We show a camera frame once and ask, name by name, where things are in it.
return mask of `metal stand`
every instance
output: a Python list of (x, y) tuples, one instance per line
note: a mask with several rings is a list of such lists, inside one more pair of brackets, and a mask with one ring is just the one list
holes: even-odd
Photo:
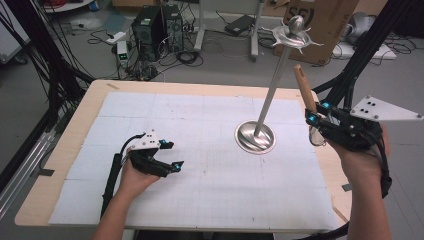
[(278, 61), (271, 85), (265, 98), (264, 105), (259, 115), (259, 120), (247, 121), (240, 124), (236, 129), (236, 141), (245, 151), (254, 154), (264, 154), (272, 150), (275, 146), (275, 134), (270, 127), (264, 124), (266, 114), (271, 106), (275, 91), (283, 75), (284, 65), (291, 53), (290, 47), (285, 47)]
[(309, 36), (303, 31), (303, 18), (295, 16), (290, 20), (289, 26), (282, 26), (271, 31), (277, 39), (277, 44), (284, 44), (283, 53), (278, 61), (277, 67), (272, 77), (271, 85), (269, 86), (264, 105), (259, 115), (258, 121), (247, 121), (240, 124), (235, 131), (235, 138), (238, 145), (245, 151), (253, 154), (264, 154), (271, 151), (275, 146), (275, 134), (270, 127), (264, 124), (265, 117), (271, 106), (275, 91), (277, 90), (281, 76), (283, 75), (284, 65), (290, 56), (291, 49), (297, 48), (301, 51), (302, 48), (312, 42)]

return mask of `cardboard box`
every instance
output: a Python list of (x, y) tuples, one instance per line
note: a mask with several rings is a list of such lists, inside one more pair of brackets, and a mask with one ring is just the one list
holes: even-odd
[(354, 13), (364, 12), (370, 16), (378, 16), (386, 3), (387, 0), (360, 0)]
[[(303, 16), (305, 28), (311, 28), (308, 34), (312, 41), (324, 45), (309, 45), (302, 49), (303, 55), (293, 49), (290, 59), (317, 65), (326, 64), (358, 2), (359, 0), (291, 0), (284, 15), (284, 23), (287, 25), (295, 15)], [(282, 50), (283, 45), (279, 45), (275, 47), (274, 54), (280, 56)]]
[(114, 7), (142, 7), (144, 5), (159, 6), (160, 0), (112, 0)]

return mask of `computer tower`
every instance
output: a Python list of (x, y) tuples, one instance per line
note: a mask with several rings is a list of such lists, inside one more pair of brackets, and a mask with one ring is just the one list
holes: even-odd
[(140, 45), (138, 54), (141, 61), (156, 62), (160, 58), (158, 47), (153, 45)]
[(165, 29), (168, 38), (168, 50), (179, 52), (184, 50), (183, 18), (176, 4), (162, 6)]
[(162, 19), (159, 6), (145, 5), (131, 24), (139, 59), (151, 62), (159, 60), (159, 46), (166, 38)]
[(166, 38), (159, 6), (144, 5), (131, 27), (139, 44), (159, 45)]

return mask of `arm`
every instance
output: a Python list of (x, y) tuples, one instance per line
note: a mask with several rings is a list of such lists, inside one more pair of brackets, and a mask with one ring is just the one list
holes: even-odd
[(137, 171), (131, 161), (127, 161), (122, 170), (119, 189), (110, 201), (92, 239), (122, 239), (132, 201), (158, 179), (158, 176)]
[[(389, 141), (384, 127), (383, 141), (388, 155)], [(352, 186), (348, 239), (391, 239), (380, 186), (380, 160), (369, 153), (351, 152), (329, 143), (340, 156), (343, 171)]]

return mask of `hand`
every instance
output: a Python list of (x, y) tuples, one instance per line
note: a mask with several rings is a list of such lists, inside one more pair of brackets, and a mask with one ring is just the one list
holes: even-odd
[(160, 177), (141, 173), (132, 166), (128, 159), (122, 169), (121, 183), (116, 195), (125, 196), (131, 200), (144, 192), (152, 183)]
[[(383, 129), (382, 137), (385, 144), (386, 155), (390, 153), (389, 139), (387, 129), (381, 125)], [(366, 178), (373, 178), (380, 180), (381, 178), (381, 164), (380, 160), (371, 152), (352, 152), (346, 150), (344, 147), (335, 142), (328, 141), (328, 143), (336, 150), (339, 155), (343, 172), (352, 184), (358, 181), (365, 180)]]

